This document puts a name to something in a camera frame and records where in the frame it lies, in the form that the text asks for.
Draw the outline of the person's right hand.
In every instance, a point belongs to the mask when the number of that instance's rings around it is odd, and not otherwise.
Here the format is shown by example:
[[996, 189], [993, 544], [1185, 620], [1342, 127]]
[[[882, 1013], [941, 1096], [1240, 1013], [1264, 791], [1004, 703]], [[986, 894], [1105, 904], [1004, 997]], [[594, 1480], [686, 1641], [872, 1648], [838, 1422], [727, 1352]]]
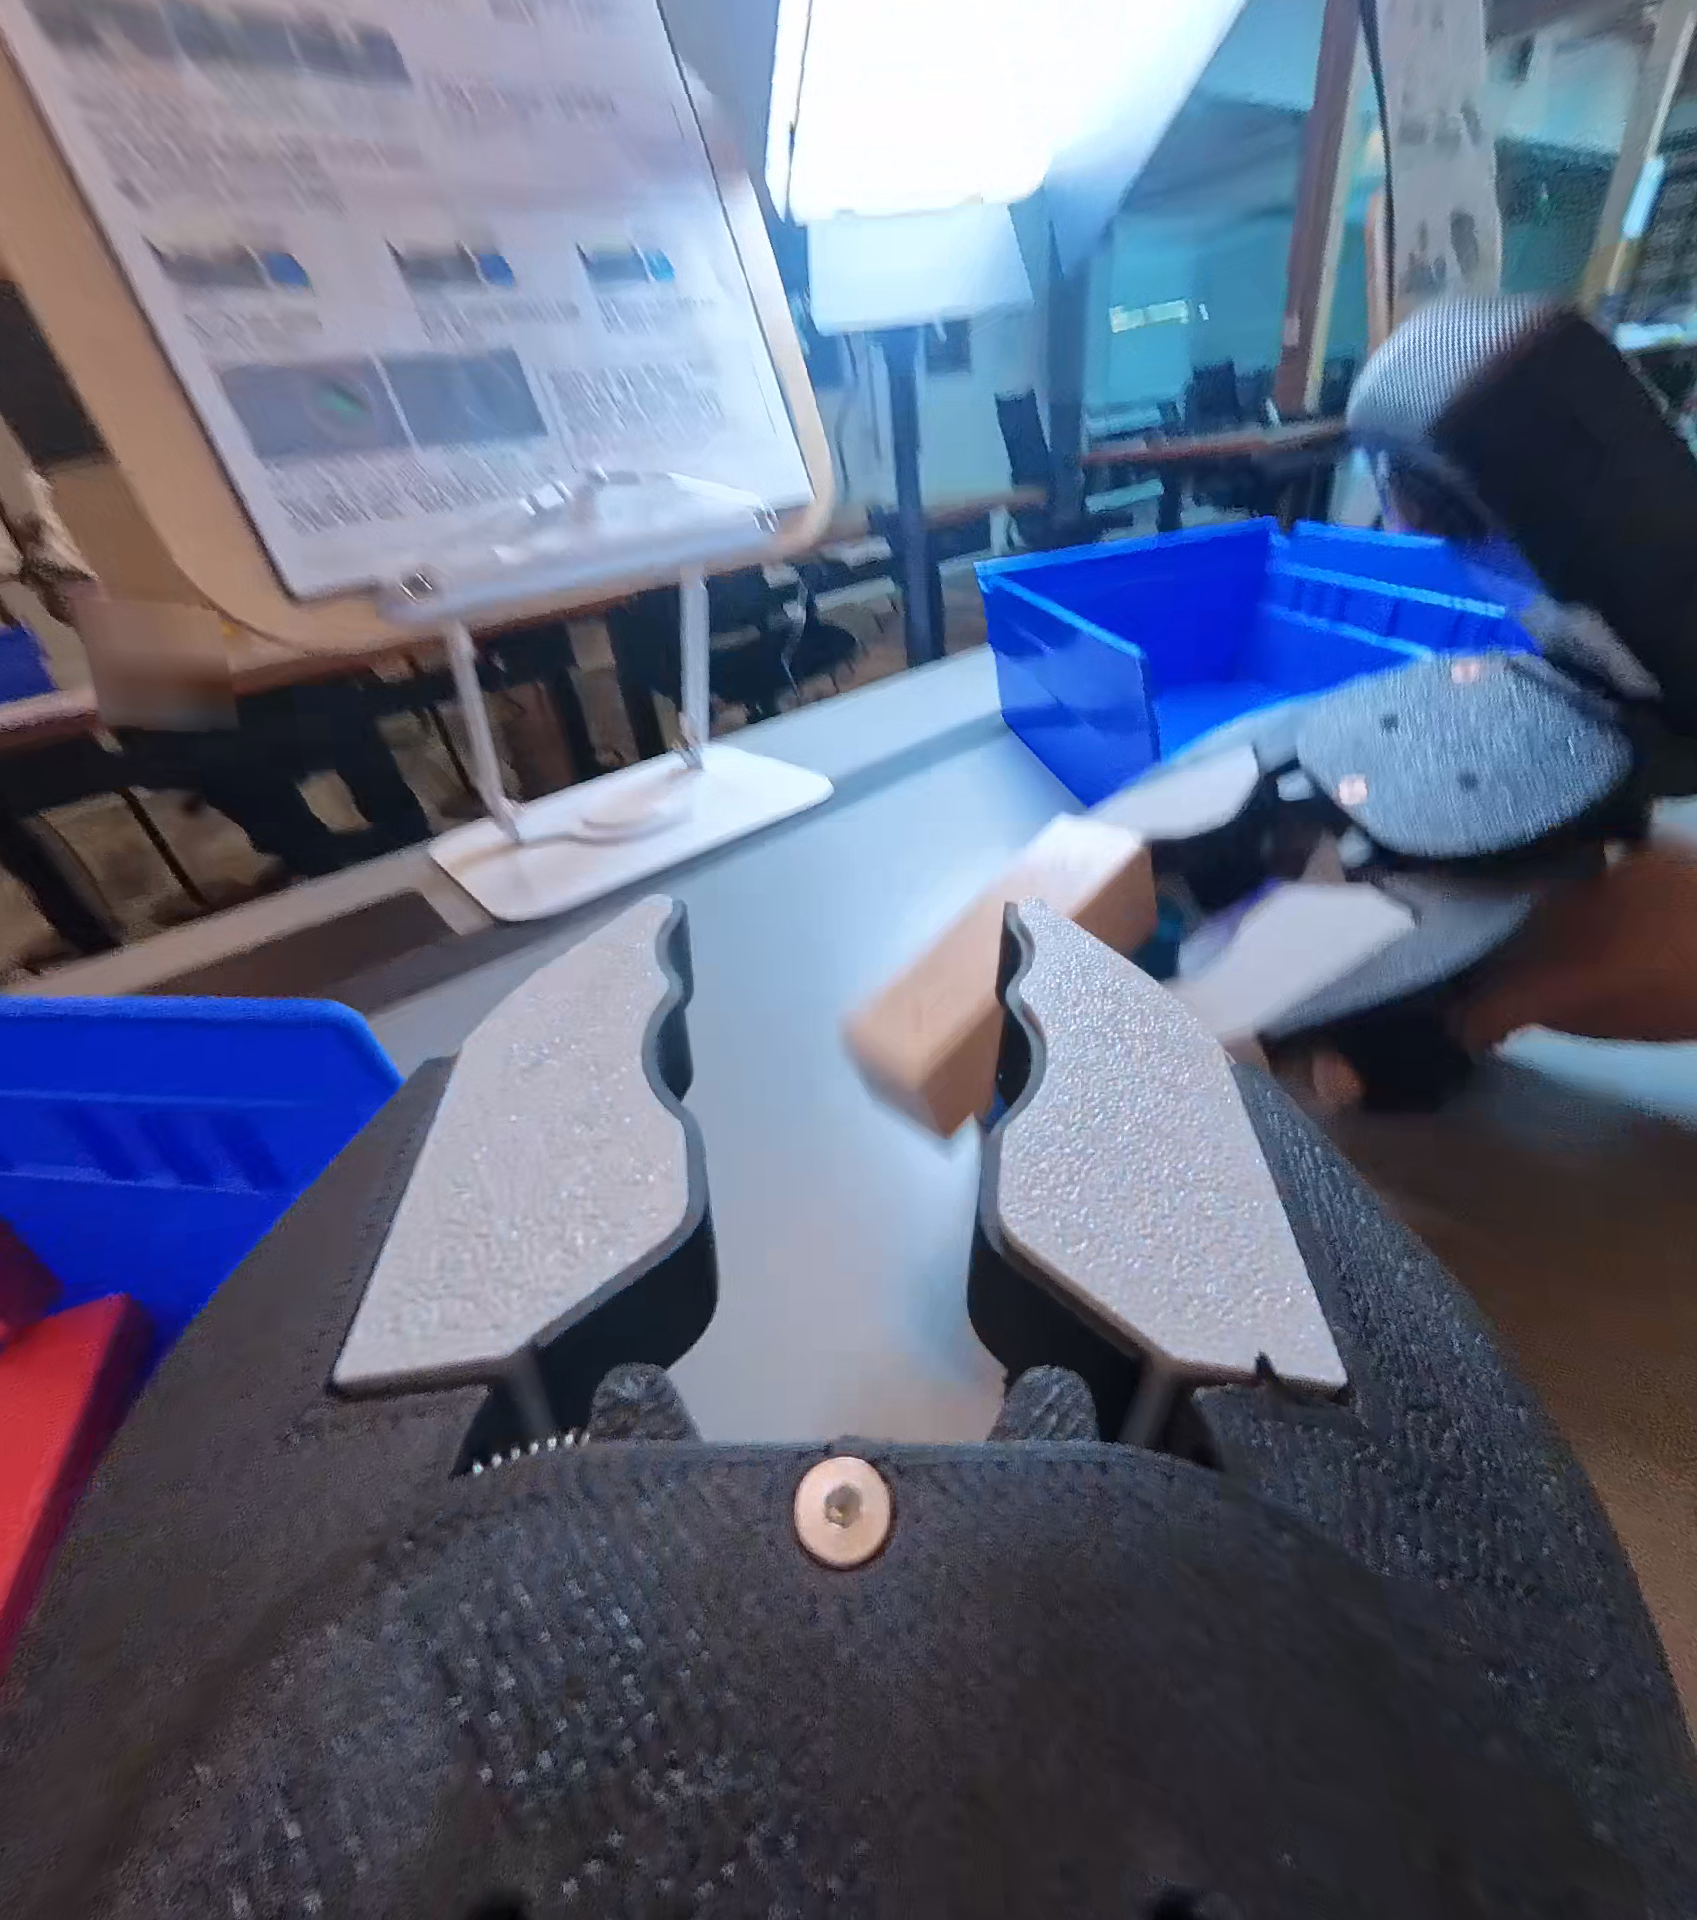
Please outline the person's right hand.
[[1532, 1027], [1596, 1042], [1697, 1042], [1695, 845], [1648, 845], [1549, 894], [1449, 1019], [1473, 1053]]

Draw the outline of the peach wooden block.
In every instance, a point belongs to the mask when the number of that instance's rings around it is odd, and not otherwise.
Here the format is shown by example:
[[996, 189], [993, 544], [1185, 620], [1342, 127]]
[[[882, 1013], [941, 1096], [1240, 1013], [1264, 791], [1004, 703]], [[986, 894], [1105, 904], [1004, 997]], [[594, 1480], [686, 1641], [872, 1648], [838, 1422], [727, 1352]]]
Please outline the peach wooden block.
[[1131, 956], [1157, 926], [1149, 845], [1127, 830], [1053, 821], [848, 1019], [867, 1087], [935, 1139], [955, 1139], [996, 1097], [1004, 926], [1027, 899]]

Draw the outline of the white document stand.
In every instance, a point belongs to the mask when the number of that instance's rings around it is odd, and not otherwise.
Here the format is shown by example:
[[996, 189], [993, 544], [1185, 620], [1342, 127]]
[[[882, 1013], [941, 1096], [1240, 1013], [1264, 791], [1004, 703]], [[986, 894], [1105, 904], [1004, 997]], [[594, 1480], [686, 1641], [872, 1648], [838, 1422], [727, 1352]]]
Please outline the white document stand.
[[[430, 563], [306, 601], [290, 599], [269, 569], [190, 395], [0, 40], [0, 273], [17, 282], [92, 421], [118, 488], [195, 599], [238, 631], [306, 659], [440, 643], [484, 824], [440, 834], [430, 858], [494, 923], [573, 915], [787, 824], [834, 794], [819, 775], [709, 740], [709, 580], [805, 550], [834, 517], [837, 480], [748, 164], [723, 142], [698, 83], [683, 73], [808, 467], [811, 506], [764, 510], [748, 495], [680, 472], [597, 469], [460, 522]], [[479, 692], [477, 638], [532, 617], [591, 617], [657, 588], [676, 592], [680, 745], [549, 799], [513, 801]]]

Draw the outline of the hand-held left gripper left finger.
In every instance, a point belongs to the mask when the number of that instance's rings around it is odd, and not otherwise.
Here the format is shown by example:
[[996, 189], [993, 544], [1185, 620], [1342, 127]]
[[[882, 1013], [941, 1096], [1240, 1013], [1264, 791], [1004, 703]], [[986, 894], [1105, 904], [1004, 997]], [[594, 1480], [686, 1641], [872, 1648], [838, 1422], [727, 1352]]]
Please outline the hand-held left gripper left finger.
[[573, 1443], [617, 1370], [719, 1307], [691, 1090], [687, 909], [650, 894], [460, 1045], [331, 1362], [339, 1400], [477, 1388], [504, 1445]]

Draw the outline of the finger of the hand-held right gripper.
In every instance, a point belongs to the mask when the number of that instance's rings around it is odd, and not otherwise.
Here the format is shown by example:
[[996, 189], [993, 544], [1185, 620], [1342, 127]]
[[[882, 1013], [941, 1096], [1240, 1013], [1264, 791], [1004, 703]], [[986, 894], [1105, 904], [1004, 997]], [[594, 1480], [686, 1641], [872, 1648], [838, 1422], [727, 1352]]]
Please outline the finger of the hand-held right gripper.
[[1412, 909], [1375, 886], [1274, 884], [1181, 946], [1172, 994], [1214, 1041], [1264, 1041], [1412, 930]]
[[1231, 830], [1256, 801], [1264, 765], [1256, 746], [1236, 745], [1153, 768], [1086, 819], [1142, 845], [1181, 845]]

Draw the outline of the printed instruction sheet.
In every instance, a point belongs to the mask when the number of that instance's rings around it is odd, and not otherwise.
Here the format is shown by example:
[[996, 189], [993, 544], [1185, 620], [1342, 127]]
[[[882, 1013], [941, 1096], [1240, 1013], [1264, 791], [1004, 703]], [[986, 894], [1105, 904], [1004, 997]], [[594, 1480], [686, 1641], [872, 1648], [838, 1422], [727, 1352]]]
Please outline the printed instruction sheet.
[[290, 599], [597, 469], [815, 500], [657, 4], [0, 4]]

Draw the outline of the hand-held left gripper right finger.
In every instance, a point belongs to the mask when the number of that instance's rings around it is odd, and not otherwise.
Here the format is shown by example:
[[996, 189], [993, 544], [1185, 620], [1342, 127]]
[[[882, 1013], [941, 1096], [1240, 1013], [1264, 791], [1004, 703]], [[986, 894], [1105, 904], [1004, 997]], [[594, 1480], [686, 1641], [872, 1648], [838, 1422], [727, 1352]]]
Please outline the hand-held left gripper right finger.
[[996, 1105], [967, 1319], [1009, 1386], [1068, 1374], [1090, 1438], [1160, 1449], [1203, 1388], [1347, 1396], [1236, 1067], [1194, 1015], [1035, 899], [1004, 912]]

